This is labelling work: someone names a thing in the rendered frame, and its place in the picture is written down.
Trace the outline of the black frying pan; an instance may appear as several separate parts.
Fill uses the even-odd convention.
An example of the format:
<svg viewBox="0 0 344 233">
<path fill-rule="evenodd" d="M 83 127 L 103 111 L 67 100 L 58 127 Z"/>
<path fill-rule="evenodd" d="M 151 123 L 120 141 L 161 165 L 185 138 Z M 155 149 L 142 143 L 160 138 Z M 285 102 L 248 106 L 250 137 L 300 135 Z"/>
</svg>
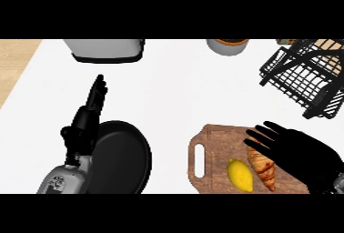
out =
<svg viewBox="0 0 344 233">
<path fill-rule="evenodd" d="M 152 170 L 152 152 L 140 130 L 124 121 L 99 125 L 87 194 L 140 194 Z"/>
</svg>

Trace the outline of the brown croissant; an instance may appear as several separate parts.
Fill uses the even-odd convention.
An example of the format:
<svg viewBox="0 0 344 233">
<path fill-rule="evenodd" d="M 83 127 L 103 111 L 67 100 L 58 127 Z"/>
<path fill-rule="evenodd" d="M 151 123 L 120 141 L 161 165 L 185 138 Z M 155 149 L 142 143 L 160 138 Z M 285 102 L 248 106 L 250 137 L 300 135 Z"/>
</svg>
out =
<svg viewBox="0 0 344 233">
<path fill-rule="evenodd" d="M 267 189 L 276 191 L 276 164 L 253 147 L 247 147 L 247 159 Z"/>
</svg>

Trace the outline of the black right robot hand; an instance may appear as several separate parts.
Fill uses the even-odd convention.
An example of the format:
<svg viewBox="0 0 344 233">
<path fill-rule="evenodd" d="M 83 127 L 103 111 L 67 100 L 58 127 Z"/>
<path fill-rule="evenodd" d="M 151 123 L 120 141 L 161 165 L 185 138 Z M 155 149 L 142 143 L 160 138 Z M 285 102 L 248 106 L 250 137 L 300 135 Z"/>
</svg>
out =
<svg viewBox="0 0 344 233">
<path fill-rule="evenodd" d="M 253 147 L 276 165 L 307 185 L 310 194 L 338 194 L 338 178 L 344 161 L 335 150 L 304 132 L 264 121 L 248 129 Z"/>
</svg>

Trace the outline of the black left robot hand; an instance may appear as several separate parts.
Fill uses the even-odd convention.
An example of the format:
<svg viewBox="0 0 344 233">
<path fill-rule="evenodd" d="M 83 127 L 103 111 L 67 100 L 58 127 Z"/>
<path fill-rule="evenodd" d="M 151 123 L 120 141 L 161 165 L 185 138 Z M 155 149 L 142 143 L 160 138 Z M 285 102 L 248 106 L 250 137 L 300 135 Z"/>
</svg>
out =
<svg viewBox="0 0 344 233">
<path fill-rule="evenodd" d="M 80 107 L 71 125 L 61 130 L 65 140 L 67 162 L 69 166 L 78 166 L 78 158 L 92 156 L 98 142 L 99 116 L 108 93 L 103 75 L 99 75 L 90 88 L 86 105 Z"/>
</svg>

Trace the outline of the wooden cutting board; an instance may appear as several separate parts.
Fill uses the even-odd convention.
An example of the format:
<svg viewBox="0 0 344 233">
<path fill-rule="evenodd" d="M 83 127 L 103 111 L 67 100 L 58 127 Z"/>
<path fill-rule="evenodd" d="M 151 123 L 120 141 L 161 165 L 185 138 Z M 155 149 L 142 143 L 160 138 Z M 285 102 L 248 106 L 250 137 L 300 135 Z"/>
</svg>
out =
<svg viewBox="0 0 344 233">
<path fill-rule="evenodd" d="M 191 139 L 188 146 L 188 178 L 201 194 L 245 194 L 229 180 L 229 159 L 247 159 L 247 127 L 207 124 L 201 133 Z M 204 147 L 204 176 L 195 176 L 195 146 Z M 279 166 L 275 166 L 276 191 L 264 186 L 257 173 L 253 173 L 251 194 L 307 194 L 307 186 Z"/>
</svg>

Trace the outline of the grey pot with brown rim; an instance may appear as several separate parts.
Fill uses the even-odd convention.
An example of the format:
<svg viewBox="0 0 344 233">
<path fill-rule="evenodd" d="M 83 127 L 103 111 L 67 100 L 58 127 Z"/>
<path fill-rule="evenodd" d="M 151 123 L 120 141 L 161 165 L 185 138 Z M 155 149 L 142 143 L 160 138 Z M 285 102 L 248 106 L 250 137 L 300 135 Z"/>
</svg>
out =
<svg viewBox="0 0 344 233">
<path fill-rule="evenodd" d="M 244 39 L 239 42 L 227 42 L 222 39 L 208 39 L 207 44 L 210 49 L 223 56 L 236 56 L 247 48 L 248 40 Z"/>
</svg>

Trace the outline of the grey appliance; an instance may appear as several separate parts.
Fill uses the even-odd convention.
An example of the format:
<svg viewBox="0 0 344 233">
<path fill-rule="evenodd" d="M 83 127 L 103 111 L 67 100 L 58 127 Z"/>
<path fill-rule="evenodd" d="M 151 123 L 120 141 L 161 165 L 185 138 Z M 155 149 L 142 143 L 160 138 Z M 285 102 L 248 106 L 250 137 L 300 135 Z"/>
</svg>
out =
<svg viewBox="0 0 344 233">
<path fill-rule="evenodd" d="M 143 39 L 65 39 L 65 43 L 83 63 L 120 64 L 142 59 Z"/>
</svg>

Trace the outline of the yellow lemon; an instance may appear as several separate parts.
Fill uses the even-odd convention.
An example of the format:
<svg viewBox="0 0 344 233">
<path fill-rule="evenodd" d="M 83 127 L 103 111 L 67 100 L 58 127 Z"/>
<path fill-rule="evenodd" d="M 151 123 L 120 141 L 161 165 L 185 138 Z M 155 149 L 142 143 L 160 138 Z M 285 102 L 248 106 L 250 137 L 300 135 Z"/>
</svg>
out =
<svg viewBox="0 0 344 233">
<path fill-rule="evenodd" d="M 253 173 L 241 160 L 230 159 L 227 175 L 233 186 L 245 192 L 253 191 Z"/>
</svg>

